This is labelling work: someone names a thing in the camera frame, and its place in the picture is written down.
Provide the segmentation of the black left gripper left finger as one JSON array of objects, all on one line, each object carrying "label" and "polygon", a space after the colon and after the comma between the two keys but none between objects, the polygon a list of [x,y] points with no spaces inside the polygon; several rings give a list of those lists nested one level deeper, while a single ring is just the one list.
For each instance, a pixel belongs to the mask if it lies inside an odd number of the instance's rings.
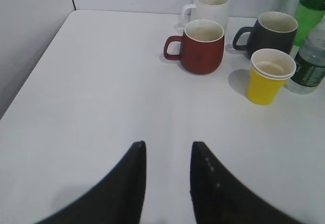
[{"label": "black left gripper left finger", "polygon": [[146,178],[146,144],[139,141],[98,184],[41,223],[139,223]]}]

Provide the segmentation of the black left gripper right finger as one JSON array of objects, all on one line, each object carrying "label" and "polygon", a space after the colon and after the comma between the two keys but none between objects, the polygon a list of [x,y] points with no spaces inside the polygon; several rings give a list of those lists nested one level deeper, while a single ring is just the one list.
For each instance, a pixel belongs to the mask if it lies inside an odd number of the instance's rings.
[{"label": "black left gripper right finger", "polygon": [[197,223],[296,223],[242,184],[204,142],[192,144],[190,195]]}]

